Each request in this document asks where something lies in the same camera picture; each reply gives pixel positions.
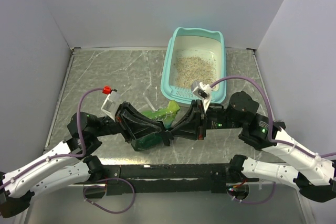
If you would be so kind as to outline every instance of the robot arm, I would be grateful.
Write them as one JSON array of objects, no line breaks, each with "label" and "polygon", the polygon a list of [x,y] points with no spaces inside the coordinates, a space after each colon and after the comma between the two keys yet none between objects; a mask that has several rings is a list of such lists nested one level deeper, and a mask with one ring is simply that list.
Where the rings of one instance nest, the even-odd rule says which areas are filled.
[{"label": "robot arm", "polygon": [[[194,94],[202,99],[202,109],[206,115],[212,115],[212,107],[207,107],[208,98],[211,97],[209,85],[195,82],[192,85]],[[274,123],[270,142],[268,134],[268,118],[257,112],[259,104],[254,102],[246,93],[239,92],[231,96],[226,110],[219,116],[208,116],[212,125],[224,125],[220,122],[233,121],[243,128],[239,138],[257,150],[263,150],[281,158],[288,165],[275,165],[246,158],[241,164],[241,171],[248,178],[267,179],[276,183],[286,184],[298,188],[305,197],[317,202],[325,202],[336,197],[336,164],[334,161],[322,158],[318,153],[310,151],[299,144],[286,131],[285,125]]]},{"label": "robot arm", "polygon": [[318,202],[336,197],[334,161],[321,158],[297,143],[286,133],[282,123],[273,124],[272,139],[278,141],[270,142],[267,138],[268,118],[257,113],[259,104],[248,94],[244,91],[233,94],[228,107],[224,108],[220,104],[210,103],[212,88],[209,85],[196,82],[192,89],[201,100],[194,100],[186,115],[169,129],[161,121],[142,115],[130,103],[120,103],[117,91],[110,90],[101,108],[107,116],[98,118],[84,112],[79,114],[85,156],[71,156],[83,153],[78,139],[78,115],[75,114],[68,124],[69,137],[28,165],[0,174],[2,216],[14,216],[25,210],[31,200],[64,186],[87,180],[96,181],[101,176],[101,164],[97,157],[89,155],[101,145],[97,137],[118,133],[135,150],[135,146],[144,150],[157,144],[155,141],[146,142],[154,137],[169,146],[170,140],[176,136],[202,140],[207,130],[242,128],[239,135],[241,140],[257,150],[280,157],[288,165],[269,164],[235,155],[230,162],[231,170],[246,178],[266,179],[291,186],[305,197]]}]

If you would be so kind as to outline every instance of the marble surface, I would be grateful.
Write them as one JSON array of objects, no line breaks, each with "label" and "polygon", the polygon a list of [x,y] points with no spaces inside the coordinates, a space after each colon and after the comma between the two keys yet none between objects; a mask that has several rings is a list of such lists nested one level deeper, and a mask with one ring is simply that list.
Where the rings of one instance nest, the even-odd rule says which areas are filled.
[{"label": "marble surface", "polygon": [[[124,101],[138,110],[150,109],[144,95],[156,108],[167,106],[167,99],[160,90],[165,50],[91,50],[79,49],[73,53],[73,62],[65,91],[51,135],[49,148],[54,147],[68,134],[67,124],[76,112],[82,94],[92,88],[110,85],[117,89]],[[227,75],[241,75],[261,80],[252,51],[227,49]],[[265,104],[254,86],[243,80],[230,80],[223,105],[230,96],[246,91],[260,103],[258,113],[265,114]],[[103,116],[100,111],[105,99],[101,92],[95,92],[84,100],[82,111]],[[179,118],[187,108],[182,108]],[[264,162],[281,162],[265,152],[259,152],[238,138],[241,129],[210,130],[203,141],[176,138],[171,146],[158,145],[150,150],[135,152],[132,146],[118,135],[100,137],[103,145],[97,155],[103,164],[195,164],[228,163],[235,154],[242,154]]]}]

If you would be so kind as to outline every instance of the red connector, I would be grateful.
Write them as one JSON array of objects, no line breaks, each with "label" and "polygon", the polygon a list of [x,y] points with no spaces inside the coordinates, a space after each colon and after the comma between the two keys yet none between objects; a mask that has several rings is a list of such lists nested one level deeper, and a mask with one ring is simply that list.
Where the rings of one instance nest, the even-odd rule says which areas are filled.
[{"label": "red connector", "polygon": [[105,86],[103,88],[103,93],[104,94],[110,94],[112,92],[112,88],[110,86]]}]

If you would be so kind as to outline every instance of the cable tie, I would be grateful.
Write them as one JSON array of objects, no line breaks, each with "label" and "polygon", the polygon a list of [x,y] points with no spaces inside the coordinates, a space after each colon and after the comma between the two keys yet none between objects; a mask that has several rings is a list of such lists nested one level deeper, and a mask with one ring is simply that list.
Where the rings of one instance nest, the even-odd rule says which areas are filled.
[{"label": "cable tie", "polygon": [[295,141],[295,143],[293,144],[293,146],[291,147],[291,149],[289,149],[288,154],[291,154],[294,151],[295,146],[297,146],[297,145],[298,145],[298,142]]},{"label": "cable tie", "polygon": [[315,158],[314,159],[316,161],[321,161],[322,160],[321,156],[317,152],[315,152]]}]

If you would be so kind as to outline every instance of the metal frame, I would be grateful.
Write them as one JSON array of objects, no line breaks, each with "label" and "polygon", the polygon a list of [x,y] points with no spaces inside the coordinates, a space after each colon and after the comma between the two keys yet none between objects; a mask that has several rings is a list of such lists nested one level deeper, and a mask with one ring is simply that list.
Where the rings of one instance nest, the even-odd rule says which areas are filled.
[{"label": "metal frame", "polygon": [[93,47],[93,48],[74,48],[74,50],[85,50],[85,51],[167,50],[167,47]]},{"label": "metal frame", "polygon": [[70,55],[69,65],[68,65],[68,68],[67,68],[67,71],[66,71],[66,74],[65,74],[65,77],[64,77],[63,84],[62,84],[62,88],[61,88],[61,91],[59,92],[59,96],[58,96],[58,100],[57,100],[57,103],[56,103],[56,108],[55,108],[54,116],[52,117],[51,126],[50,126],[49,133],[48,133],[48,136],[47,136],[47,141],[46,141],[46,144],[44,146],[44,151],[48,150],[48,146],[49,146],[49,142],[50,142],[50,139],[51,139],[51,135],[53,133],[53,129],[54,129],[54,126],[55,126],[55,121],[56,121],[57,113],[58,113],[58,110],[59,110],[59,107],[60,107],[60,104],[61,104],[61,101],[62,101],[62,97],[63,97],[64,90],[65,90],[65,86],[67,85],[67,81],[68,81],[68,78],[69,78],[72,62],[74,60],[73,58],[74,58],[74,53],[73,53],[73,50],[72,50],[71,51],[71,55]]},{"label": "metal frame", "polygon": [[316,220],[315,220],[312,208],[310,206],[309,199],[302,196],[298,191],[297,191],[297,194],[298,194],[299,202],[300,202],[303,216],[305,218],[306,223],[316,224]]},{"label": "metal frame", "polygon": [[[257,67],[257,70],[258,70],[258,74],[259,74],[259,76],[260,76],[260,80],[261,80],[262,88],[264,89],[265,95],[266,95],[266,97],[267,97],[267,99],[268,99],[268,101],[269,101],[269,97],[268,97],[268,94],[267,94],[267,91],[266,91],[266,88],[265,88],[264,81],[263,81],[262,76],[261,76],[261,72],[260,72],[260,69],[259,69],[259,66],[258,66],[258,62],[257,62],[257,58],[256,58],[256,54],[255,54],[254,51],[253,51],[253,53],[252,53],[252,56],[253,56],[254,62],[255,62],[255,64],[256,64],[256,67]],[[272,112],[272,118],[273,118],[273,120],[275,120],[272,106],[271,106],[271,112]]]}]

